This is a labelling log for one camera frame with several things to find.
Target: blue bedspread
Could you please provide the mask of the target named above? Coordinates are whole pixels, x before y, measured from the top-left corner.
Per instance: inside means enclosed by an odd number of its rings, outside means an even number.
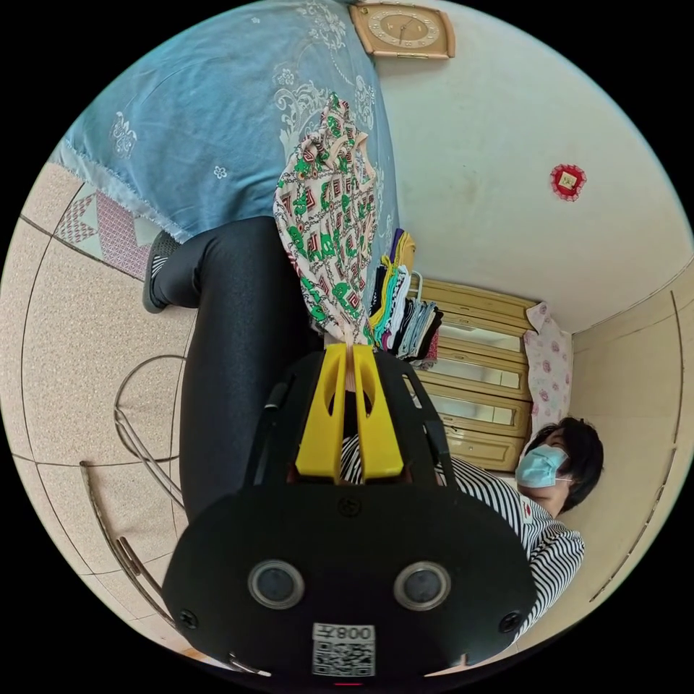
[[[51,160],[186,241],[272,216],[278,177],[333,90],[369,134],[375,269],[398,226],[395,166],[376,71],[347,3],[262,0],[188,29],[112,82]]]

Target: yellow bracket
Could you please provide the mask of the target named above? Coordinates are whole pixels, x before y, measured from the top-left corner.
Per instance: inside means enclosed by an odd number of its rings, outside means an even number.
[[[397,477],[403,471],[403,458],[381,386],[374,352],[367,345],[355,345],[352,349],[361,474],[364,481]],[[364,396],[371,403],[370,413],[367,413]]]
[[[302,476],[331,477],[336,484],[340,480],[346,375],[347,346],[329,345],[296,458],[296,470]]]

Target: slipper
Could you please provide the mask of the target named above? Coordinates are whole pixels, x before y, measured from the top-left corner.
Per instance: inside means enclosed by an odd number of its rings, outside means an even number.
[[[161,313],[168,306],[154,297],[154,280],[171,254],[179,246],[181,244],[165,231],[160,231],[152,243],[145,270],[145,286],[142,288],[142,305],[149,313]]]

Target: screw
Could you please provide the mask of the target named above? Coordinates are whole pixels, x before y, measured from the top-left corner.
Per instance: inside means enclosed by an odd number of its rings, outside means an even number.
[[[179,621],[186,629],[197,629],[197,617],[189,609],[181,610]]]
[[[502,634],[508,634],[513,631],[521,623],[521,614],[519,612],[509,612],[499,624],[499,631]]]
[[[345,518],[354,518],[361,513],[361,501],[352,497],[342,497],[338,501],[338,512]]]

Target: qr code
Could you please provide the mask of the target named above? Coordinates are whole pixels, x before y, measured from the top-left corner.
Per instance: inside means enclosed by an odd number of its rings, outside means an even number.
[[[376,674],[375,656],[374,642],[315,641],[313,672],[339,677],[372,677]]]

